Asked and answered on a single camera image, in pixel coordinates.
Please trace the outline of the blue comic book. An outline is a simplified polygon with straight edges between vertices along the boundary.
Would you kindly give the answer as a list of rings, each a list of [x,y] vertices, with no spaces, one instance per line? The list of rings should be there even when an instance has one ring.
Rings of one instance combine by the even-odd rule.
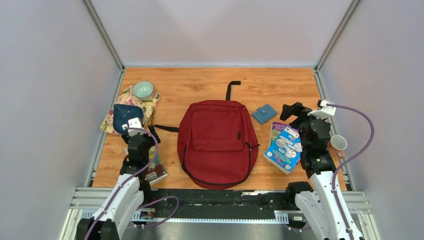
[[[298,130],[286,125],[263,156],[285,174],[290,174],[301,158],[302,143]]]

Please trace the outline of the red backpack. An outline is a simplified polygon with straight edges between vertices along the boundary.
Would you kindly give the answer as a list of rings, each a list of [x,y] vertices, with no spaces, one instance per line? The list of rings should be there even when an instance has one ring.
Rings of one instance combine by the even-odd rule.
[[[177,133],[182,170],[204,189],[223,190],[245,182],[259,153],[259,142],[249,111],[231,100],[231,81],[224,100],[192,103],[178,127],[150,124],[149,129]]]

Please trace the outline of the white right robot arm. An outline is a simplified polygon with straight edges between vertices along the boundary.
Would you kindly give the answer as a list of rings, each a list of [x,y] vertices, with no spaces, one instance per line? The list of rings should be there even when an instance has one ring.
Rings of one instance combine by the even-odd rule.
[[[280,119],[296,119],[289,125],[298,130],[302,152],[300,164],[311,183],[292,182],[286,188],[286,205],[300,209],[318,240],[362,240],[338,180],[338,171],[329,151],[331,123],[335,115],[334,103],[319,100],[317,110],[300,102],[284,104]]]

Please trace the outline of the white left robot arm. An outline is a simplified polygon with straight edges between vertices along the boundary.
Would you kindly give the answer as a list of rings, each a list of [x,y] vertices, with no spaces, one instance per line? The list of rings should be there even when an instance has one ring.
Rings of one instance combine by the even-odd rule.
[[[137,208],[148,207],[153,201],[145,177],[155,159],[149,156],[149,152],[158,146],[157,137],[140,123],[128,123],[125,127],[128,154],[117,183],[92,217],[79,221],[75,234],[77,240],[120,240]]]

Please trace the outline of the purple treehouse book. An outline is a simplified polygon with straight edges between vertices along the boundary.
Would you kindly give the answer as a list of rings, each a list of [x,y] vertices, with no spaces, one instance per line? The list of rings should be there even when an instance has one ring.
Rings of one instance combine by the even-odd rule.
[[[270,126],[270,134],[269,134],[269,144],[270,147],[272,143],[277,139],[277,137],[280,135],[280,133],[284,130],[284,128],[287,126],[287,124],[278,122],[278,121],[272,121]]]

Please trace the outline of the yellow cover book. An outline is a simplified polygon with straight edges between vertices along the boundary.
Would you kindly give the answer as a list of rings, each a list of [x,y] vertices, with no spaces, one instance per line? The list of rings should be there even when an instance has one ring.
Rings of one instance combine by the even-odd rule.
[[[124,149],[124,152],[126,154],[124,161],[123,161],[123,166],[121,168],[120,174],[124,175],[125,173],[124,171],[124,166],[128,165],[129,163],[129,151],[128,148]],[[149,157],[148,160],[150,160],[154,154],[156,153],[156,147],[152,146],[149,149]],[[155,183],[165,179],[166,177],[168,177],[168,172],[165,169],[165,166],[163,165],[159,154],[156,154],[156,157],[154,158],[154,160],[151,162],[151,164],[148,166],[148,168],[146,168],[145,172],[146,173],[144,176],[144,180],[140,180],[140,185],[142,183],[147,183],[149,182],[150,185],[154,185]],[[119,177],[121,178],[121,180],[119,180],[118,182],[123,182],[124,180],[126,180],[129,176],[126,177]]]

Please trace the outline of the blue snap wallet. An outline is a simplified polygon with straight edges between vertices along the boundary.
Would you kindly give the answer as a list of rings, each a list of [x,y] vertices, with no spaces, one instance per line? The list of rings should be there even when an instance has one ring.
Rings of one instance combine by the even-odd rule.
[[[275,117],[277,115],[277,112],[271,105],[265,104],[259,107],[251,115],[259,124],[263,125],[267,121]]]

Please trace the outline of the dark blue leaf plate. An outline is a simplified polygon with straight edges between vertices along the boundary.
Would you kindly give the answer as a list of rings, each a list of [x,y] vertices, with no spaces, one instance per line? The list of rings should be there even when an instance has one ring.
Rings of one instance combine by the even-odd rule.
[[[124,127],[129,126],[128,121],[134,118],[142,120],[143,117],[144,112],[139,106],[116,103],[113,106],[112,126],[120,135],[127,135],[128,130]]]

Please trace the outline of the floral tray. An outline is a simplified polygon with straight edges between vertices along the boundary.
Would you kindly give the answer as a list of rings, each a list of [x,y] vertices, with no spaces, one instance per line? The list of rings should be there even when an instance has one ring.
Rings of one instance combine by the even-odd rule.
[[[125,87],[121,95],[117,97],[115,104],[137,106],[141,108],[143,111],[142,124],[145,125],[151,118],[156,106],[158,105],[161,99],[161,94],[155,91],[152,94],[152,96],[148,97],[147,99],[140,100],[133,94],[133,87],[134,87],[133,85],[129,85]],[[113,118],[114,118],[114,110],[112,107],[110,111],[108,112],[106,118],[100,125],[100,130],[108,134],[121,136],[121,134],[118,133],[113,127]]]

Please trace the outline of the orange white mug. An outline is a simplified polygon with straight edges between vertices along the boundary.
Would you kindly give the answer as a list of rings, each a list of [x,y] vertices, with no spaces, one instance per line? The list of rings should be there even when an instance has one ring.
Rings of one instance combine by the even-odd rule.
[[[331,154],[336,155],[339,159],[345,159],[345,150],[348,146],[346,139],[341,135],[333,135],[328,142],[328,150]]]

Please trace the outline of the light green ceramic bowl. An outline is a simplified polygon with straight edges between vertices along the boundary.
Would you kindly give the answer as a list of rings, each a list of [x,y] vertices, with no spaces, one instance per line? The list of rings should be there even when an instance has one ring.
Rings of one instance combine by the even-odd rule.
[[[140,100],[149,99],[154,92],[154,85],[150,81],[140,81],[132,88],[132,94]]]

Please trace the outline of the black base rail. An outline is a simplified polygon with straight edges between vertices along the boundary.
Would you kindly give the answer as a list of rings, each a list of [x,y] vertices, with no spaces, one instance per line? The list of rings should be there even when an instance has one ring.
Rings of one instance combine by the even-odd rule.
[[[277,214],[303,216],[285,191],[159,188],[143,204],[154,220],[274,220]]]

